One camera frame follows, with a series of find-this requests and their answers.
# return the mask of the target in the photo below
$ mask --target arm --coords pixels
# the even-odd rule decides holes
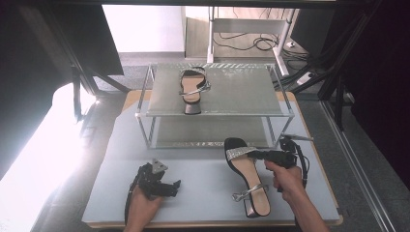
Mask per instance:
[[[162,197],[151,201],[147,199],[141,188],[136,187],[132,193],[128,224],[124,232],[141,232],[154,217],[161,202]]]
[[[329,228],[311,203],[302,185],[301,168],[294,166],[285,169],[266,160],[265,165],[267,169],[274,171],[274,187],[283,188],[282,198],[289,204],[302,230],[328,232]]]

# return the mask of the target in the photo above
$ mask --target table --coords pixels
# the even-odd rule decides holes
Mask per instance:
[[[277,93],[279,102],[283,95]],[[134,117],[135,102],[140,91],[131,91],[117,118],[108,143],[105,158],[93,187],[83,221],[94,228],[124,226],[124,206],[130,183],[139,166],[158,159],[169,169],[162,181],[182,184],[176,197],[166,198],[148,227],[205,227],[205,226],[283,226],[294,224],[294,216],[287,203],[274,189],[268,192],[271,213],[267,217],[247,218],[242,202],[231,199],[233,192],[242,191],[245,183],[226,164],[222,148],[208,149],[147,149]],[[295,119],[288,133],[308,136],[295,97],[287,94]],[[342,223],[337,202],[327,181],[314,145],[297,141],[310,160],[307,193],[328,224]],[[263,183],[272,183],[272,172],[259,161],[257,170]]]

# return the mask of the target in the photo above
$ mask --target glass display stand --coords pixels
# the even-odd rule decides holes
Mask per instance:
[[[201,113],[186,115],[181,70],[195,66],[205,69],[212,87],[201,93]],[[278,81],[273,64],[157,64],[155,72],[150,66],[135,113],[147,147],[221,147],[226,137],[241,137],[249,146],[276,148],[295,115],[281,86],[286,107],[280,107],[271,75]],[[145,101],[150,77],[154,85]],[[272,127],[275,117],[287,118],[280,134]]]

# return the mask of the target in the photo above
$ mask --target bright light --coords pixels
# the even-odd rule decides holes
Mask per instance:
[[[83,92],[81,101],[93,98]],[[0,182],[0,231],[31,230],[49,195],[79,165],[80,130],[69,84],[56,91],[44,120]]]

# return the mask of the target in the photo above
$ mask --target wrist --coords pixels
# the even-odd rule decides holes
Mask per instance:
[[[305,189],[296,188],[290,192],[286,199],[284,199],[291,207],[295,205],[300,205],[306,201],[309,201],[308,194],[306,193]]]

